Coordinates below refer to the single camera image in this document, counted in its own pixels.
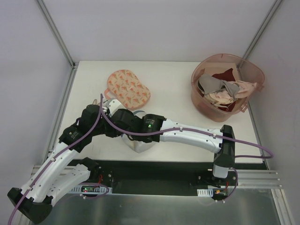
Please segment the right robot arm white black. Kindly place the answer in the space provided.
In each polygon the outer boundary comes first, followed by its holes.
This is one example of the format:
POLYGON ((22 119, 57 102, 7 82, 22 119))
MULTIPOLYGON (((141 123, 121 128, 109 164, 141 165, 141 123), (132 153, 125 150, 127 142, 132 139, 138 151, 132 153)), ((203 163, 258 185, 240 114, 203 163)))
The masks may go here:
POLYGON ((181 143, 205 149, 214 154, 211 180, 222 185, 235 164, 235 142, 233 128, 204 129, 186 126, 171 119, 143 111, 131 112, 118 109, 110 113, 111 122, 125 130, 123 142, 137 153, 149 150, 158 142, 181 143))

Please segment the white mesh laundry bag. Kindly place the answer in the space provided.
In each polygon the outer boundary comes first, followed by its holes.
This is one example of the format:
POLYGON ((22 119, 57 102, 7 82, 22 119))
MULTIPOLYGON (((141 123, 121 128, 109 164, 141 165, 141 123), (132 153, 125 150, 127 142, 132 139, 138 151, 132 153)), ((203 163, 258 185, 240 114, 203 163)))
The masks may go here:
MULTIPOLYGON (((136 110, 133 112, 133 114, 139 118, 142 118, 146 115, 146 112, 143 110, 136 110)), ((127 135, 121 135, 121 138, 123 142, 136 153, 145 152, 155 145, 155 142, 145 143, 140 141, 131 141, 127 135)))

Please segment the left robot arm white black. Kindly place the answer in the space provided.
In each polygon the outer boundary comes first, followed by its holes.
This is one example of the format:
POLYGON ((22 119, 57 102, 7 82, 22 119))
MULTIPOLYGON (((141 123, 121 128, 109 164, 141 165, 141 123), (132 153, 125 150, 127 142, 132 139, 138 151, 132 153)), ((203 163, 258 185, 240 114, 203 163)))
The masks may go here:
POLYGON ((59 138, 51 156, 21 188, 13 187, 7 196, 34 224, 40 224, 50 214, 53 206, 73 187, 87 183, 97 186, 100 180, 99 165, 86 157, 68 174, 59 178, 60 172, 91 143, 92 138, 105 134, 117 137, 120 132, 111 126, 111 117, 117 109, 116 101, 106 106, 88 105, 80 118, 67 127, 59 138))

